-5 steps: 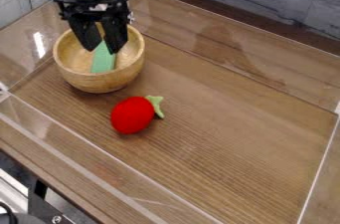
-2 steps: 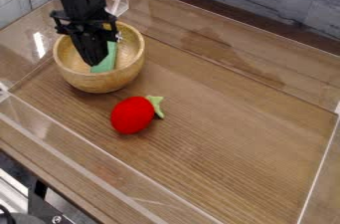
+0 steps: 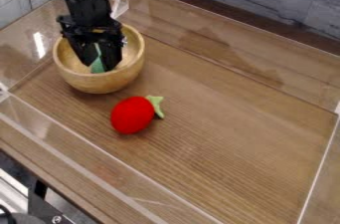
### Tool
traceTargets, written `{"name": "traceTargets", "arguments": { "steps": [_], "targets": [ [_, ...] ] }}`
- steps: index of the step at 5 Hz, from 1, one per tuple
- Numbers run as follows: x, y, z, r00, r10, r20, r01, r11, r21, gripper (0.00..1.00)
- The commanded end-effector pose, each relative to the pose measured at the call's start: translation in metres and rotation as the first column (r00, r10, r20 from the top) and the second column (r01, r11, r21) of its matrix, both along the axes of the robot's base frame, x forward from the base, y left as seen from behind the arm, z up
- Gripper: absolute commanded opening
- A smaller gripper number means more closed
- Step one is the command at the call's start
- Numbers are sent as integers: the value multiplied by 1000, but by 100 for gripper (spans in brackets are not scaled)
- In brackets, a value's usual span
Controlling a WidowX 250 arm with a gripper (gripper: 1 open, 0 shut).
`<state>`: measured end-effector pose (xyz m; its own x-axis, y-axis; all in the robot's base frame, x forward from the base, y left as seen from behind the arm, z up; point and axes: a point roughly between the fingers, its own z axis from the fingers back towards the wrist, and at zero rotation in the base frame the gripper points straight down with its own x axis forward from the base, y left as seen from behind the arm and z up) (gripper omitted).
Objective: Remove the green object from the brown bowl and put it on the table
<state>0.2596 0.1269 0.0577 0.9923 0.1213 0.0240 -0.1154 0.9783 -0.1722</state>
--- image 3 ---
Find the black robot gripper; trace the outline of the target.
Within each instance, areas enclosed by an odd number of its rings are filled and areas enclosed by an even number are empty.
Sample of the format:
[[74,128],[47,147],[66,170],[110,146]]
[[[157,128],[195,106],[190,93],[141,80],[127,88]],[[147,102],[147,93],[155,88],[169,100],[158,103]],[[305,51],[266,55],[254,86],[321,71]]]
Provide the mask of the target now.
[[75,56],[85,66],[90,66],[98,57],[93,43],[99,42],[101,65],[105,72],[110,71],[122,60],[122,47],[126,37],[122,24],[110,19],[103,24],[83,26],[74,22],[69,15],[61,15],[55,21],[61,26],[61,34],[69,40]]

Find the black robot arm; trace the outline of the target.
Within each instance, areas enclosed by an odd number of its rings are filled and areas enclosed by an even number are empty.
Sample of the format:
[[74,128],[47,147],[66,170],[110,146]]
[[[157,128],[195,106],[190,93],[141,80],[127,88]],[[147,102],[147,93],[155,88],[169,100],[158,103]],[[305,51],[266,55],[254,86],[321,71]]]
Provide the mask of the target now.
[[114,69],[122,60],[122,24],[111,18],[109,0],[63,0],[69,13],[57,17],[61,35],[90,72]]

